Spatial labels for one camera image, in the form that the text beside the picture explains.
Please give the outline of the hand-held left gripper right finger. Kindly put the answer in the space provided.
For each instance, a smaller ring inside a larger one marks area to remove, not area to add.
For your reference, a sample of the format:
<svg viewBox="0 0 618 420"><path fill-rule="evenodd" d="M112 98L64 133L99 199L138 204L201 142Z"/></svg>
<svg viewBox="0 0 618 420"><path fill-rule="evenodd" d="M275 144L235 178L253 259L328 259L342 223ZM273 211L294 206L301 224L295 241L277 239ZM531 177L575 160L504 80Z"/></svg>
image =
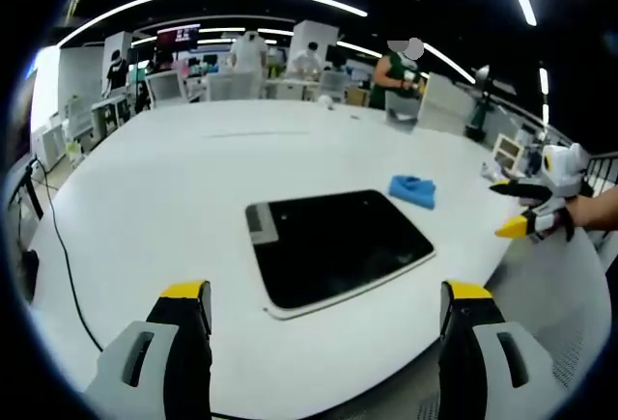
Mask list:
<svg viewBox="0 0 618 420"><path fill-rule="evenodd" d="M549 419L566 398L552 359L480 285L441 284L440 419Z"/></svg>

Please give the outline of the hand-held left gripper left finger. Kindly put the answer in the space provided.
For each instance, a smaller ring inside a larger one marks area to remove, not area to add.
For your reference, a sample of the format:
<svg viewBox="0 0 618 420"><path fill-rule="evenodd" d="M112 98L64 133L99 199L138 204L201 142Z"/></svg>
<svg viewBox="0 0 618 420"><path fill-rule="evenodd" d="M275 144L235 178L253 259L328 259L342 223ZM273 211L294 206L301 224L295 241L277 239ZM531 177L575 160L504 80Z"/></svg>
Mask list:
<svg viewBox="0 0 618 420"><path fill-rule="evenodd" d="M101 419L211 419L211 283L169 286L98 357L84 392Z"/></svg>

